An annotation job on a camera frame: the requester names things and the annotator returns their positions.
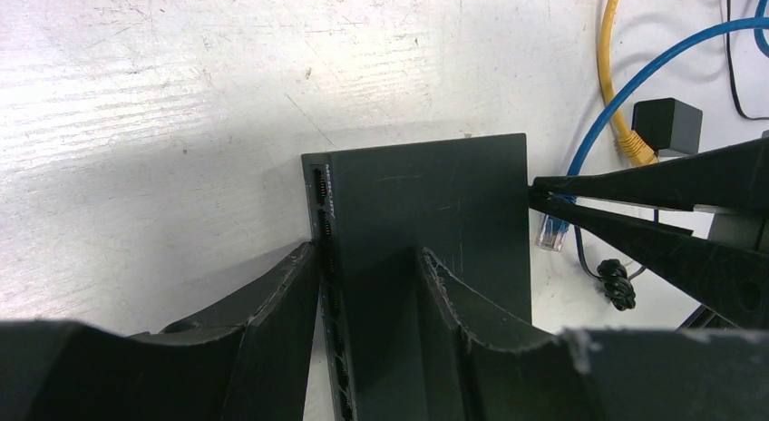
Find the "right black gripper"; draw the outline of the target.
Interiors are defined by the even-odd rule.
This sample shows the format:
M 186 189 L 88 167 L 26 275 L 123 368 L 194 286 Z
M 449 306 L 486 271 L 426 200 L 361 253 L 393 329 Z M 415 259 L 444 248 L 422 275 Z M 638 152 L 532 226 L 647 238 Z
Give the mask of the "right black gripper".
M 768 140 L 599 175 L 537 177 L 560 196 L 713 214 L 689 230 L 533 195 L 530 207 L 589 231 L 739 328 L 768 328 Z

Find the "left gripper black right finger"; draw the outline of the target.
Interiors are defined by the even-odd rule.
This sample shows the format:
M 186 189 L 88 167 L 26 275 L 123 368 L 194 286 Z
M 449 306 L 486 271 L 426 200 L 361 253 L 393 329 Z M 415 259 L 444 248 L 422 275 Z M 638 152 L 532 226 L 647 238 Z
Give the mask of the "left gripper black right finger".
M 768 335 L 593 330 L 552 335 L 417 252 L 432 420 L 765 420 Z

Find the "black network switch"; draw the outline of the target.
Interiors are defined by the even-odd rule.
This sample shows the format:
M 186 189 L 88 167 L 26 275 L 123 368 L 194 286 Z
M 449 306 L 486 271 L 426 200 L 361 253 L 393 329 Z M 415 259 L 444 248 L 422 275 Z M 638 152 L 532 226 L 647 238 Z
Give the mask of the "black network switch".
M 425 420 L 423 266 L 531 320 L 522 133 L 301 156 L 334 417 Z

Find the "black power adapter with cord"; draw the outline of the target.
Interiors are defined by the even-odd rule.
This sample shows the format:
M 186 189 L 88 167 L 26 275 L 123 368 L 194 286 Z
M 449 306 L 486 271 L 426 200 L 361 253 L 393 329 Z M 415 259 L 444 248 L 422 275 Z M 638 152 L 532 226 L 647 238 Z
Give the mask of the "black power adapter with cord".
M 767 17 L 768 0 L 717 0 L 724 22 Z M 768 120 L 768 31 L 739 31 L 725 35 L 730 95 L 737 114 L 751 122 Z

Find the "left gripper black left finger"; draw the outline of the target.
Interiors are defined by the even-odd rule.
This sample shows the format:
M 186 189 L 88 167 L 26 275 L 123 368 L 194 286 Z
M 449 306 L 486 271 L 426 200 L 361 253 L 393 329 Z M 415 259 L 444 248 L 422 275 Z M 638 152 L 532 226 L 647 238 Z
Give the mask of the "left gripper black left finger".
M 77 321 L 1 325 L 4 420 L 299 420 L 319 263 L 305 242 L 271 270 L 158 333 Z

